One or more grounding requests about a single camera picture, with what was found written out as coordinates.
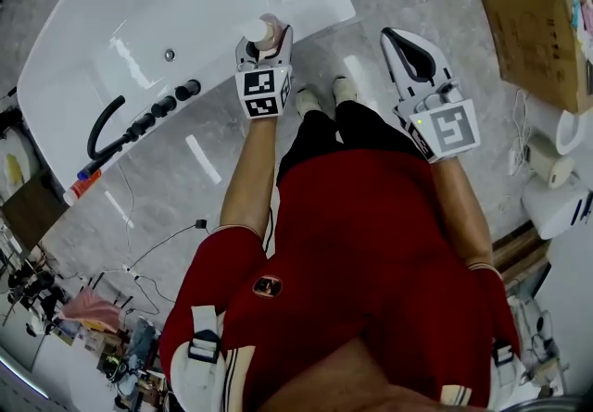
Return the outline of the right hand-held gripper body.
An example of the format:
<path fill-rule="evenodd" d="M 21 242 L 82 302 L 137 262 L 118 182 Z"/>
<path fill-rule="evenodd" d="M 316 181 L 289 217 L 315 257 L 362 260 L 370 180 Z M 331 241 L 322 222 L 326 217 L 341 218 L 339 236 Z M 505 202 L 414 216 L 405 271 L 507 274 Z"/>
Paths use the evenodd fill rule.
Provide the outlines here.
<path fill-rule="evenodd" d="M 457 80 L 446 81 L 430 94 L 403 100 L 394 111 L 430 164 L 480 145 L 473 100 L 462 95 Z"/>

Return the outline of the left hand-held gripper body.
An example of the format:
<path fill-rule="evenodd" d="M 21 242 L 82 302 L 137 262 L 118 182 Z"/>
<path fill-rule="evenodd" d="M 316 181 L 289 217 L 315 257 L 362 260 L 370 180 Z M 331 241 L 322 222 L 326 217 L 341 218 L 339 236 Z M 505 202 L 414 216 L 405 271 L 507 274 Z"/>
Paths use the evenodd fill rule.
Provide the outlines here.
<path fill-rule="evenodd" d="M 278 117 L 284 113 L 292 91 L 293 68 L 290 59 L 277 63 L 237 58 L 237 95 L 248 119 Z"/>

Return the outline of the pink white bottle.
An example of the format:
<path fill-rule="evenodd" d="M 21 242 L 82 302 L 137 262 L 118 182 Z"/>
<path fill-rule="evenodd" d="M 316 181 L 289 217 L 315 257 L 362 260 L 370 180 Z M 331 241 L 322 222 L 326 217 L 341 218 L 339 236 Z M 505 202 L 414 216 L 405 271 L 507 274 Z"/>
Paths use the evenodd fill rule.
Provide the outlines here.
<path fill-rule="evenodd" d="M 247 40 L 246 53 L 255 60 L 273 55 L 281 46 L 285 28 L 286 25 L 270 13 L 244 24 L 241 32 Z"/>

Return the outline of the person's left forearm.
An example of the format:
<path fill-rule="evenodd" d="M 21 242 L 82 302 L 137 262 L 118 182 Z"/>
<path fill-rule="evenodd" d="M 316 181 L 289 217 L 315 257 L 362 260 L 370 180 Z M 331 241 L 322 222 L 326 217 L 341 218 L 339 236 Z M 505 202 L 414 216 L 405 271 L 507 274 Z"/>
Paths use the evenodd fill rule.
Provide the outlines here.
<path fill-rule="evenodd" d="M 243 226 L 263 239 L 275 172 L 277 118 L 252 119 L 227 188 L 220 225 Z"/>

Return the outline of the person's shoe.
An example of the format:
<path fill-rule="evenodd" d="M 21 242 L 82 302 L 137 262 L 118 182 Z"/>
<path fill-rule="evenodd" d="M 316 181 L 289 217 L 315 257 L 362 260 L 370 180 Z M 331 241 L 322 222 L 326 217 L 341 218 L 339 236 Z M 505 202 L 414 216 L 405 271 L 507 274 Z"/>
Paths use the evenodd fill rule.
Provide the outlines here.
<path fill-rule="evenodd" d="M 358 92 L 354 83 L 345 76 L 339 76 L 334 80 L 333 95 L 336 106 L 348 101 L 358 101 Z"/>
<path fill-rule="evenodd" d="M 296 111 L 303 119 L 310 111 L 322 111 L 317 96 L 309 89 L 301 89 L 295 96 Z"/>

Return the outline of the person's right shoe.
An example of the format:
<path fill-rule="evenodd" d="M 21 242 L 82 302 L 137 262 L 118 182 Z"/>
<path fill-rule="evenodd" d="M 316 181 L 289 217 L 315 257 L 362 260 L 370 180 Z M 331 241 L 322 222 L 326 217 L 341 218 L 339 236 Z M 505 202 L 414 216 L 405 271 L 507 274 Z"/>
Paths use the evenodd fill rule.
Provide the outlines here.
<path fill-rule="evenodd" d="M 354 83 L 345 76 L 339 76 L 334 80 L 333 95 L 336 106 L 348 101 L 358 101 L 358 92 Z"/>

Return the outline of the black faucet knob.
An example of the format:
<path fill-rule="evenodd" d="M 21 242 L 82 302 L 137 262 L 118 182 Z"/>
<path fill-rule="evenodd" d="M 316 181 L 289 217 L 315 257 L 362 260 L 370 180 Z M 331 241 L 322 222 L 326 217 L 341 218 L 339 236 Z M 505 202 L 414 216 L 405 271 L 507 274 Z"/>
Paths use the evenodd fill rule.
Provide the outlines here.
<path fill-rule="evenodd" d="M 201 83 L 197 80 L 189 80 L 185 84 L 177 86 L 174 90 L 175 98 L 180 101 L 184 102 L 200 94 L 201 92 Z"/>
<path fill-rule="evenodd" d="M 177 107 L 177 99 L 172 95 L 167 95 L 151 106 L 150 112 L 156 119 L 165 118 Z"/>

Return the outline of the person's black shorts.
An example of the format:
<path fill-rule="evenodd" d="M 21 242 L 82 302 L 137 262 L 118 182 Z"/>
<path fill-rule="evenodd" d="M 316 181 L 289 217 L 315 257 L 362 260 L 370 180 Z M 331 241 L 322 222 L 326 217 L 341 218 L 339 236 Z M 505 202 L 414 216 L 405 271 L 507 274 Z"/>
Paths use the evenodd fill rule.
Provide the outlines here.
<path fill-rule="evenodd" d="M 276 181 L 280 182 L 290 169 L 316 156 L 346 150 L 384 150 L 421 156 L 409 136 L 387 124 L 377 112 L 348 100 L 336 106 L 334 119 L 319 109 L 305 114 L 296 139 L 281 160 Z"/>

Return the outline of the cream cylindrical jar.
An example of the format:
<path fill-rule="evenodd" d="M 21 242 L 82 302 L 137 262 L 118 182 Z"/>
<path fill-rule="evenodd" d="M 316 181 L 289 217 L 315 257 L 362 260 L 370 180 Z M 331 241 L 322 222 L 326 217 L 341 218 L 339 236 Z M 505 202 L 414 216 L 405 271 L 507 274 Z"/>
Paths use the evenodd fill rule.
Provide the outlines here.
<path fill-rule="evenodd" d="M 536 134 L 527 143 L 527 160 L 530 168 L 550 189 L 562 186 L 574 169 L 574 160 L 561 156 L 552 142 Z"/>

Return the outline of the white round container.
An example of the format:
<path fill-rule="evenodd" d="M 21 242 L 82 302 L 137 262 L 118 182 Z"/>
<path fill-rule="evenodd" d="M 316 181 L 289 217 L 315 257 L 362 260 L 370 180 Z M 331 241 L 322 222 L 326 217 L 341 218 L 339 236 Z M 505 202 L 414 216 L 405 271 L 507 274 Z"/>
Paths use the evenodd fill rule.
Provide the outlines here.
<path fill-rule="evenodd" d="M 593 108 L 583 114 L 562 111 L 556 132 L 556 149 L 562 156 L 593 144 Z"/>

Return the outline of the white rounded appliance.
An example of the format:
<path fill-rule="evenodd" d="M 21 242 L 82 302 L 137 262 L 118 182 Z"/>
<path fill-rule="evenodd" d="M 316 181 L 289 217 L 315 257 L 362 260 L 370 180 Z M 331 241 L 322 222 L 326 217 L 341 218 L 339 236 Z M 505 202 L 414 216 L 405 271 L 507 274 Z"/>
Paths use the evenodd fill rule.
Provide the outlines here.
<path fill-rule="evenodd" d="M 522 204 L 539 237 L 551 240 L 585 220 L 593 191 L 574 174 L 558 188 L 549 188 L 538 176 L 524 186 Z"/>

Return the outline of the wooden planks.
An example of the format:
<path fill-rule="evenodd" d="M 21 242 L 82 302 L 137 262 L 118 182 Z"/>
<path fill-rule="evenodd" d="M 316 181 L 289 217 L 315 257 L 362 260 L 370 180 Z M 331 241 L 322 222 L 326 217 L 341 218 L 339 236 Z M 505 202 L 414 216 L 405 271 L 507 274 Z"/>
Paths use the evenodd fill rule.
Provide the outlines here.
<path fill-rule="evenodd" d="M 550 240 L 543 240 L 532 221 L 496 240 L 494 267 L 508 293 L 548 263 Z"/>

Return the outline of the person's red shirt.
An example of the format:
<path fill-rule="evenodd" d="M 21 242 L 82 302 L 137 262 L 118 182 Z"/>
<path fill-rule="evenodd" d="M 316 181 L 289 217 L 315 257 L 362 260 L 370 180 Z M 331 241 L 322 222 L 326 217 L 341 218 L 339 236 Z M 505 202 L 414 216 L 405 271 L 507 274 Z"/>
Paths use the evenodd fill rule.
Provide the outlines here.
<path fill-rule="evenodd" d="M 255 410 L 355 338 L 391 383 L 487 406 L 518 335 L 497 272 L 449 245 L 429 166 L 341 151 L 290 169 L 279 195 L 273 255 L 243 226 L 196 251 L 159 352 L 182 408 Z"/>

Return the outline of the orange tube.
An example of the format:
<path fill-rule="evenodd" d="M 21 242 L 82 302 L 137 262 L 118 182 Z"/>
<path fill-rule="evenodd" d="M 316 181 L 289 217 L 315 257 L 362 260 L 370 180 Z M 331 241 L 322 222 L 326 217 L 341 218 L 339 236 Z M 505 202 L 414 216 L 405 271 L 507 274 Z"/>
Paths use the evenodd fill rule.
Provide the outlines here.
<path fill-rule="evenodd" d="M 63 199 L 68 206 L 73 206 L 84 194 L 99 180 L 102 171 L 99 169 L 90 178 L 84 181 L 77 180 L 63 193 Z"/>

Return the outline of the dark brown board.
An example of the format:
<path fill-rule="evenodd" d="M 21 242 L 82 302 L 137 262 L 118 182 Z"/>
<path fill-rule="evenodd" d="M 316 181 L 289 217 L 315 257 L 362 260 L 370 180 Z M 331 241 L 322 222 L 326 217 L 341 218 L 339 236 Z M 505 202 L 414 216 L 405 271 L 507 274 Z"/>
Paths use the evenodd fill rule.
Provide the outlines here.
<path fill-rule="evenodd" d="M 68 208 L 63 193 L 55 190 L 51 172 L 42 169 L 0 206 L 0 212 L 20 245 L 31 251 Z"/>

